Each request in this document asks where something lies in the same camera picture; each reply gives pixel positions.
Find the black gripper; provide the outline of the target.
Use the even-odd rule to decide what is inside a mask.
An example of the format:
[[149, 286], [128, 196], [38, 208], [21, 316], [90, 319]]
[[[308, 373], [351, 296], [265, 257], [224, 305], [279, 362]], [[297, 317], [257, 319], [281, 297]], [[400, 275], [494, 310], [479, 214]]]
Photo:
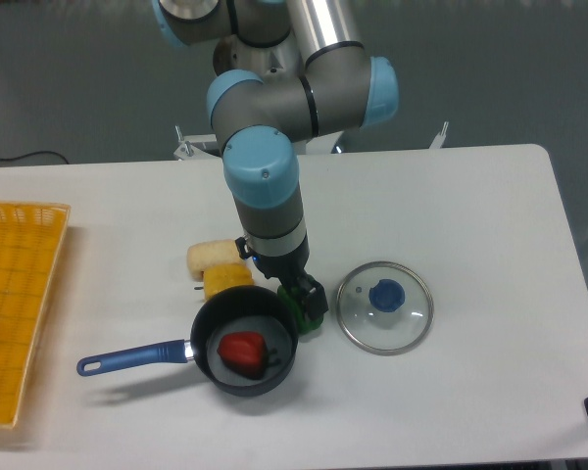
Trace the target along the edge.
[[244, 237], [235, 240], [242, 259], [251, 259], [267, 279], [277, 278], [283, 286], [286, 300], [305, 308], [309, 318], [322, 318], [328, 311], [325, 290], [320, 283], [313, 283], [305, 271], [309, 259], [308, 237], [292, 252], [277, 257], [254, 251]]

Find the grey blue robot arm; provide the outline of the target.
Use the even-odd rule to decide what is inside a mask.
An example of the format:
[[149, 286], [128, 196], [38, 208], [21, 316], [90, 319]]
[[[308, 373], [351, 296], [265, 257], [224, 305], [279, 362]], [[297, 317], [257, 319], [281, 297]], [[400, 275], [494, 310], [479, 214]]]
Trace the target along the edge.
[[399, 87], [370, 56], [345, 1], [157, 1], [161, 28], [185, 45], [240, 48], [207, 93], [207, 115], [243, 236], [239, 255], [275, 278], [311, 320], [328, 309], [305, 270], [307, 228], [295, 144], [391, 119]]

